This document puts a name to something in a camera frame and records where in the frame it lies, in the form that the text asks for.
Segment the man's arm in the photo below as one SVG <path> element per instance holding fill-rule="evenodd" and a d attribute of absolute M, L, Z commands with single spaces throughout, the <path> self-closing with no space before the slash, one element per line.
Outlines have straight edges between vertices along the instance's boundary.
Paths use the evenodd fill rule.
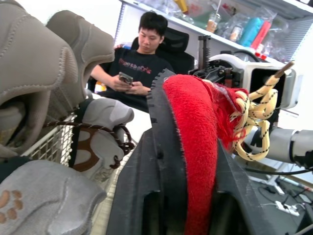
<path fill-rule="evenodd" d="M 120 81 L 118 75 L 111 76 L 107 74 L 100 65 L 94 67 L 91 72 L 91 76 L 117 92 L 126 92 L 131 88 L 129 84 Z"/>
<path fill-rule="evenodd" d="M 112 76 L 107 74 L 100 65 L 97 65 L 94 67 L 94 69 L 91 72 L 91 76 L 96 79 L 97 81 L 103 83 L 106 86 L 110 86 L 110 81 L 112 79 Z"/>

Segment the red fabric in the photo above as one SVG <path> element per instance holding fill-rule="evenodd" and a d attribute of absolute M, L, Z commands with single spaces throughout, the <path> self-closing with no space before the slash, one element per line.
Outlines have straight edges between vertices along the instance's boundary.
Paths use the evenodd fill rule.
<path fill-rule="evenodd" d="M 239 108 L 231 104 L 235 103 L 237 90 L 217 86 L 226 96 L 212 85 L 190 75 L 175 75 L 163 84 L 186 160 L 188 212 L 185 235 L 208 233 L 217 141 L 220 138 L 227 146 L 233 140 L 233 128 L 238 123 L 229 120 L 229 115 Z"/>

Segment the man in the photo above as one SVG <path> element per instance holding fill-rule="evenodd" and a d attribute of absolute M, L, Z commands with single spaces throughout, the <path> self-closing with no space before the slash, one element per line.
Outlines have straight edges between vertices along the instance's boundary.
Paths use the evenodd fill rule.
<path fill-rule="evenodd" d="M 165 60 L 155 55 L 157 47 L 163 42 L 167 20 L 154 12 L 141 16 L 137 50 L 117 48 L 115 60 L 96 66 L 91 76 L 106 85 L 101 96 L 117 99 L 131 107 L 148 112 L 146 95 L 153 79 L 163 69 L 173 70 Z M 119 72 L 131 76 L 134 81 L 127 84 L 119 80 Z"/>

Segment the gray shoe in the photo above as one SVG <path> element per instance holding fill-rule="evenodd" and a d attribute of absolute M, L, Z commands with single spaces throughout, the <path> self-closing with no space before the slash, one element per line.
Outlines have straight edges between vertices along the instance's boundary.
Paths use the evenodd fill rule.
<path fill-rule="evenodd" d="M 74 82 L 78 71 L 69 45 L 17 2 L 0 1 L 0 22 L 0 109 L 14 98 L 26 107 L 25 123 L 12 146 L 0 144 L 0 156 L 5 158 L 22 154 L 36 141 L 50 91 L 63 82 Z M 8 125 L 17 126 L 15 114 Z"/>
<path fill-rule="evenodd" d="M 84 101 L 76 114 L 76 123 L 105 127 L 115 133 L 121 132 L 119 125 L 125 125 L 134 118 L 132 108 L 107 98 Z M 103 182 L 133 147 L 132 143 L 124 143 L 117 134 L 113 136 L 107 131 L 88 127 L 74 128 L 69 165 L 86 177 Z"/>
<path fill-rule="evenodd" d="M 85 235 L 106 193 L 81 173 L 37 160 L 0 184 L 1 235 Z"/>
<path fill-rule="evenodd" d="M 72 48 L 78 64 L 75 84 L 63 84 L 51 95 L 47 121 L 66 118 L 86 99 L 85 87 L 93 68 L 114 60 L 113 37 L 70 11 L 60 11 L 46 25 Z"/>

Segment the black office chair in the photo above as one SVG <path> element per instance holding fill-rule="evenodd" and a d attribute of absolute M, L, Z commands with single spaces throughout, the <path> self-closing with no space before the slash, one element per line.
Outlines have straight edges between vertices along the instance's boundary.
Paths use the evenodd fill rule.
<path fill-rule="evenodd" d="M 156 55 L 165 59 L 176 74 L 188 74 L 194 69 L 195 58 L 185 52 L 189 42 L 189 34 L 167 28 L 163 43 L 156 50 Z M 138 49 L 138 38 L 135 38 L 132 49 Z"/>

